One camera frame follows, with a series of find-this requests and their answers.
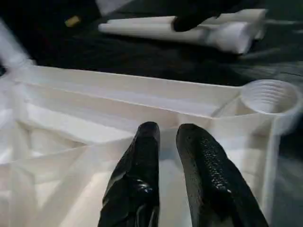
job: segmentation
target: dark surface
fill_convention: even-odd
[[[79,23],[67,27],[73,16]],[[95,0],[1,0],[0,17],[35,59],[101,17]]]
[[[2,76],[5,73],[5,69],[2,65],[0,65],[0,76]]]
[[[158,226],[159,149],[157,123],[140,125],[109,179],[98,227]]]
[[[211,134],[194,124],[183,124],[176,144],[193,227],[221,226],[218,222],[228,218],[234,227],[268,227],[250,187]]]
[[[255,79],[281,79],[303,88],[303,4],[301,0],[265,0],[267,33],[245,56],[190,45],[103,35],[97,25],[109,18],[176,15],[185,1],[134,0],[117,12],[66,39],[37,59],[41,65],[125,73],[222,85]],[[303,122],[282,138],[272,226],[303,223]]]

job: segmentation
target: white rod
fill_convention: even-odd
[[[202,25],[219,25],[226,22],[242,21],[254,23],[256,21],[264,20],[266,16],[266,9],[244,9],[237,13],[224,13],[219,17],[211,17],[205,20]],[[142,17],[142,18],[128,18],[128,19],[114,19],[109,20],[108,23],[171,23],[175,16],[168,17]]]
[[[246,22],[231,22],[216,29],[204,26],[187,32],[175,32],[170,24],[100,24],[99,31],[107,34],[212,46],[225,52],[246,53],[255,36],[253,26]]]
[[[0,19],[0,61],[9,70],[30,62],[28,55],[16,41],[14,35]]]

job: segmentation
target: yellow object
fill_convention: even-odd
[[[80,18],[78,16],[73,16],[65,21],[65,25],[67,27],[74,27],[79,22],[81,22]]]

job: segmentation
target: white plastic tube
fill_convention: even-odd
[[[244,9],[237,13],[225,13],[219,17],[211,17],[201,23],[201,26],[217,28],[219,25],[227,22],[248,22],[254,25],[257,30],[255,39],[264,37],[265,28],[264,21],[266,18],[267,9]],[[141,17],[127,19],[109,20],[109,24],[170,24],[175,16],[167,17]]]
[[[100,24],[103,33],[126,35],[156,40],[211,46],[224,52],[246,53],[255,32],[253,26],[246,22],[231,22],[214,29],[199,26],[187,32],[175,32],[170,24]]]
[[[18,44],[4,22],[0,19],[0,61],[9,70],[19,68],[26,62],[30,63],[28,55]]]
[[[219,25],[232,21],[254,23],[259,20],[264,20],[266,12],[267,12],[266,9],[244,9],[237,13],[224,13],[221,14],[219,17],[211,17],[205,20],[202,23],[202,25]],[[113,19],[113,20],[109,20],[108,23],[158,24],[158,23],[171,23],[174,18],[175,16]]]

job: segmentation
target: white 3d printed part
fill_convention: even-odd
[[[23,48],[14,40],[4,22],[0,18],[0,61],[7,69],[19,67],[31,62]]]
[[[96,227],[110,175],[145,121],[161,129],[160,227],[191,226],[175,143],[182,123],[220,142],[270,221],[279,138],[302,110],[295,86],[10,66],[0,78],[1,227]]]
[[[100,24],[102,33],[211,46],[224,52],[247,53],[252,40],[264,35],[265,9],[246,9],[210,18],[186,32],[171,28],[174,17],[145,17],[109,20]]]

